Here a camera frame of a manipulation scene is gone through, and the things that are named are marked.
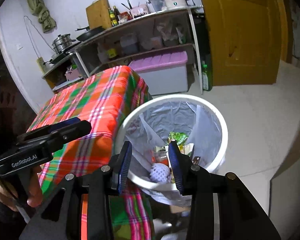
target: trash can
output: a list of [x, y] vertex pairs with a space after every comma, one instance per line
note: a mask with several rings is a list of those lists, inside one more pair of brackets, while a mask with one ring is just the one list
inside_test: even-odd
[[208, 101], [183, 94], [152, 99], [132, 111], [119, 128], [114, 150], [119, 153], [124, 141], [132, 143], [128, 178], [154, 200], [176, 206], [190, 206], [191, 196], [182, 196], [174, 183], [149, 180], [152, 154], [163, 147], [171, 131], [188, 135], [194, 144], [193, 156], [199, 165], [216, 172], [225, 158], [228, 130], [221, 113]]

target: table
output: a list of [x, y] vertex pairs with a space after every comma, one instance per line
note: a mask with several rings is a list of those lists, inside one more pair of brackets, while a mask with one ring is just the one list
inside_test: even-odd
[[[91, 123], [91, 133], [72, 141], [42, 165], [39, 182], [44, 196], [68, 173], [82, 176], [108, 163], [117, 130], [127, 115], [149, 100], [148, 87], [134, 71], [117, 66], [56, 94], [41, 109], [29, 130], [73, 117]], [[152, 217], [147, 198], [132, 183], [121, 197], [110, 199], [114, 235], [151, 239]], [[86, 235], [87, 196], [83, 198], [82, 239]]]

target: hanging cloth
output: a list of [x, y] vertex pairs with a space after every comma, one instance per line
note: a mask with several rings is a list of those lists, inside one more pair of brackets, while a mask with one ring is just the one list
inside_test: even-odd
[[38, 22], [41, 23], [43, 32], [52, 30], [57, 26], [54, 19], [50, 17], [49, 10], [44, 5], [43, 0], [27, 0], [31, 14], [38, 17]]

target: frying pan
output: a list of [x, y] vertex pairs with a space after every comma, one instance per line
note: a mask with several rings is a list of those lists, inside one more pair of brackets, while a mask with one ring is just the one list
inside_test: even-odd
[[77, 37], [78, 41], [86, 41], [87, 39], [91, 38], [94, 35], [97, 35], [98, 33], [103, 32], [105, 29], [102, 26], [99, 26], [97, 28], [94, 29], [90, 29], [89, 26], [85, 27], [85, 28], [81, 28], [81, 29], [76, 29], [75, 31], [81, 31], [86, 29], [87, 31], [85, 33], [82, 33], [81, 35], [79, 35]]

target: green bottle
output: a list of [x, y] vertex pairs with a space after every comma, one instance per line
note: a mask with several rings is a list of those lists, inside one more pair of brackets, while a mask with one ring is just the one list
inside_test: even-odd
[[212, 89], [212, 71], [208, 68], [208, 65], [201, 62], [202, 72], [202, 88], [203, 90], [210, 91]]
[[111, 8], [109, 8], [109, 16], [110, 16], [110, 19], [111, 19], [112, 26], [116, 26], [116, 25], [119, 24], [117, 22], [117, 19], [115, 18], [114, 12], [113, 12], [113, 10]]

